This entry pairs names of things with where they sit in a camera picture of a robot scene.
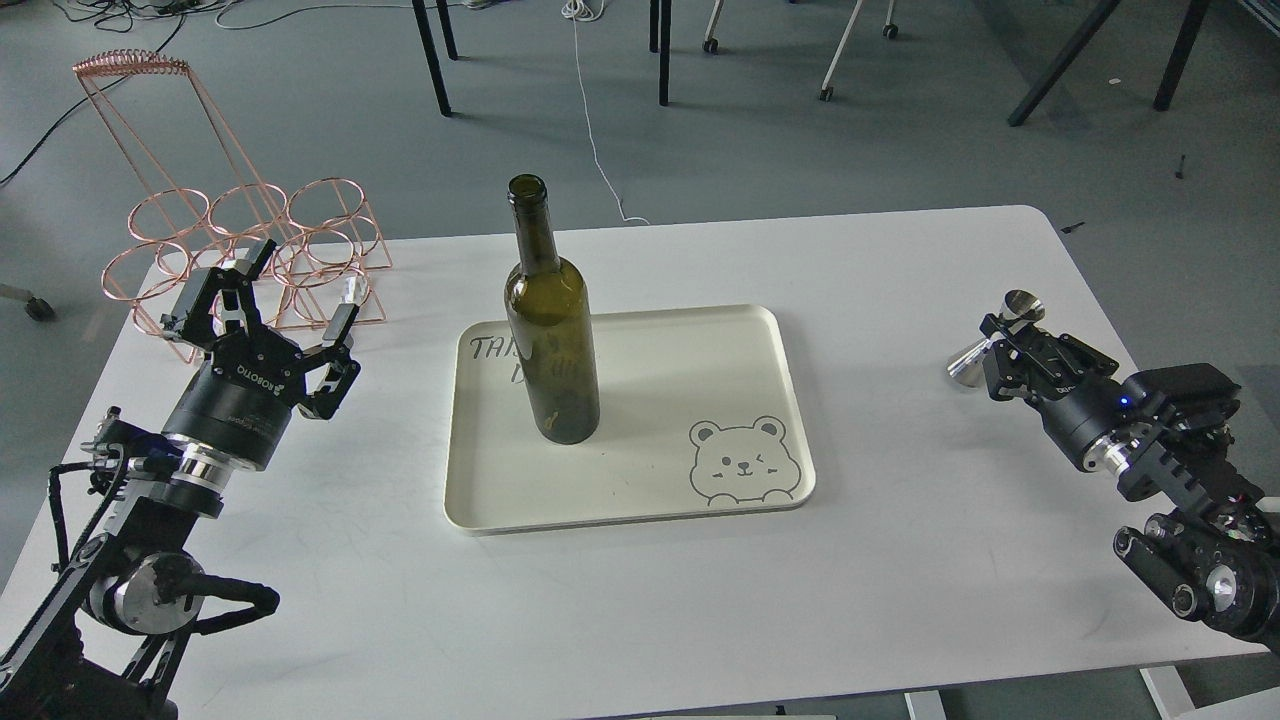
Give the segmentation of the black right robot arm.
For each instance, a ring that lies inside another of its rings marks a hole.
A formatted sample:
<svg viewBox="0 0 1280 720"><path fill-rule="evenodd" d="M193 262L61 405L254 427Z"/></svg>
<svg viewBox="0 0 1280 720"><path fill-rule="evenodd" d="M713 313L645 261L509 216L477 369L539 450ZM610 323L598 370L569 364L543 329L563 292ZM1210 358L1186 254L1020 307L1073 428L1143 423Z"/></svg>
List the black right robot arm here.
<svg viewBox="0 0 1280 720"><path fill-rule="evenodd" d="M989 314L991 398L1020 398L1073 466L1106 471L1129 502L1172 510L1124 527L1115 555L1179 619L1277 651L1277 527L1229 460L1239 386L1207 363L1138 372L1070 334Z"/></svg>

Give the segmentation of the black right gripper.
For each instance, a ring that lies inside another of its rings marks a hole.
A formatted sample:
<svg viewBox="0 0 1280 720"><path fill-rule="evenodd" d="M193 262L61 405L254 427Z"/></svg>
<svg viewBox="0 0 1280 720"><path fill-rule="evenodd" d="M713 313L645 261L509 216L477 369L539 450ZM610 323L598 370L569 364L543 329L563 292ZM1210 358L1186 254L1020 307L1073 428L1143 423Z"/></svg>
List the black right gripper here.
<svg viewBox="0 0 1280 720"><path fill-rule="evenodd" d="M1037 324L1014 332L995 314L983 318L980 331L1002 334L983 360L989 397L1030 404L1076 470L1100 470L1092 448L1107 445L1125 421L1128 401L1112 379L1119 363L1071 334L1051 334Z"/></svg>

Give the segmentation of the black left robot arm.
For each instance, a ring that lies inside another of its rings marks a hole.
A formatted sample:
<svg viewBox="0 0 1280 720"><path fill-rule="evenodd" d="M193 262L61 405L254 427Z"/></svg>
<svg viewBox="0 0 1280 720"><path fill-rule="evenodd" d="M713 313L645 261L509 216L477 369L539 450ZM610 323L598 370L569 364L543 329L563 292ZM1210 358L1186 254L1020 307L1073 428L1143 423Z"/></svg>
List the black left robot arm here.
<svg viewBox="0 0 1280 720"><path fill-rule="evenodd" d="M174 719L189 639L276 611L273 588L206 573L186 542L221 511L234 471L269 464L294 413L335 414L360 372L349 331L366 284L351 279L323 341L301 348L255 304L274 252L262 240L229 266L191 272L163 336L204 359L160 432L108 411L81 464L102 502L76 543L59 484L70 465L50 471L58 580L3 656L5 719Z"/></svg>

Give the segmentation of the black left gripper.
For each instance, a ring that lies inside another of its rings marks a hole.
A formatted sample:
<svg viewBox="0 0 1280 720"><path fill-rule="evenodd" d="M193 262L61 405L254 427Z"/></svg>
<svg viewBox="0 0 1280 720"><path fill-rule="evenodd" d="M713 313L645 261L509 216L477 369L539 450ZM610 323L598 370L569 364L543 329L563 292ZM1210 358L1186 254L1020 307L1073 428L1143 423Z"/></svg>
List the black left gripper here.
<svg viewBox="0 0 1280 720"><path fill-rule="evenodd" d="M321 342L302 352L282 334L251 334L269 329L253 282L275 249L273 240L260 240L230 266L192 270L160 320L164 340L207 351L161 433L173 442L215 448L259 471L275 454L294 405L307 419L333 419L361 370L349 337L357 304L340 304ZM307 391L306 375L320 368L323 380Z"/></svg>

